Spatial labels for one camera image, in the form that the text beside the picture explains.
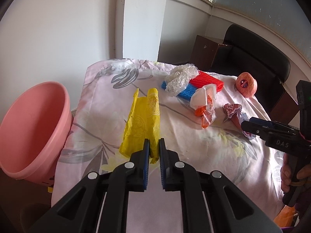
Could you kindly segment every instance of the yellow plastic packaging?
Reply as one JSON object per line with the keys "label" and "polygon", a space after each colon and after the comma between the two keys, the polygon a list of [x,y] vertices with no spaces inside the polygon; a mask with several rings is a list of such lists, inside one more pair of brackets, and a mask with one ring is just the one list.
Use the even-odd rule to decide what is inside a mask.
{"label": "yellow plastic packaging", "polygon": [[149,89],[147,97],[134,94],[128,121],[126,122],[120,153],[130,158],[133,152],[142,150],[145,138],[150,140],[151,163],[159,159],[160,108],[158,90]]}

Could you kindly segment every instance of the black chair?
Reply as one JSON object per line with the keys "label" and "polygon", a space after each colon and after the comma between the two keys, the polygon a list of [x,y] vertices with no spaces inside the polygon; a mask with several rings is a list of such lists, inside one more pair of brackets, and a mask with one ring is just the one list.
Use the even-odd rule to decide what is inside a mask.
{"label": "black chair", "polygon": [[239,76],[250,73],[258,84],[255,94],[269,114],[284,94],[284,83],[290,73],[286,55],[267,40],[239,25],[229,26],[222,48],[216,53],[210,72]]}

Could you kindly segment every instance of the crumpled candy wrapper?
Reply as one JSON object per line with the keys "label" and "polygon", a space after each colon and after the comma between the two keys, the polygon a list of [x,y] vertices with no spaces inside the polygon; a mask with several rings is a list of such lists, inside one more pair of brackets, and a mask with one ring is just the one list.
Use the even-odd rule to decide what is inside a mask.
{"label": "crumpled candy wrapper", "polygon": [[179,65],[174,67],[168,76],[164,78],[166,83],[165,91],[169,96],[176,96],[184,91],[189,81],[199,75],[199,70],[194,64]]}
{"label": "crumpled candy wrapper", "polygon": [[231,121],[235,124],[235,126],[247,137],[248,139],[252,140],[256,137],[256,135],[245,132],[241,128],[241,123],[243,121],[249,121],[249,118],[247,117],[246,113],[242,112],[242,105],[241,104],[225,104],[224,110],[228,116],[228,118],[231,119]]}
{"label": "crumpled candy wrapper", "polygon": [[145,138],[150,140],[151,163],[159,159],[160,108],[158,90],[149,89],[147,97],[138,97],[139,89],[134,94],[133,104],[126,122],[123,142],[119,152],[130,158],[133,152],[143,149]]}
{"label": "crumpled candy wrapper", "polygon": [[190,99],[194,114],[202,117],[202,128],[207,128],[215,119],[216,85],[208,84],[197,89]]}

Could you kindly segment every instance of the human hand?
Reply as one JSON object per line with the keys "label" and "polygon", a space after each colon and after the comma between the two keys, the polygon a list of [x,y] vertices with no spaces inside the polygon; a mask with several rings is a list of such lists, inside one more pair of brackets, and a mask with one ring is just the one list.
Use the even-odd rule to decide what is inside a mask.
{"label": "human hand", "polygon": [[[297,179],[304,179],[307,177],[311,177],[311,164],[304,166],[298,173]],[[290,183],[292,178],[292,172],[290,166],[288,164],[288,154],[284,154],[283,156],[283,166],[281,168],[281,189],[287,193],[290,190]]]}

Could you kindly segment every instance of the pink tub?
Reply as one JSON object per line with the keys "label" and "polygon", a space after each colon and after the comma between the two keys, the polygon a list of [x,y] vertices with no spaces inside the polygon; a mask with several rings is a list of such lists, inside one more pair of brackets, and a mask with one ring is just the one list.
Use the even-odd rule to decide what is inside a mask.
{"label": "pink tub", "polygon": [[24,92],[0,126],[0,167],[10,177],[52,185],[72,124],[66,88],[44,82]]}

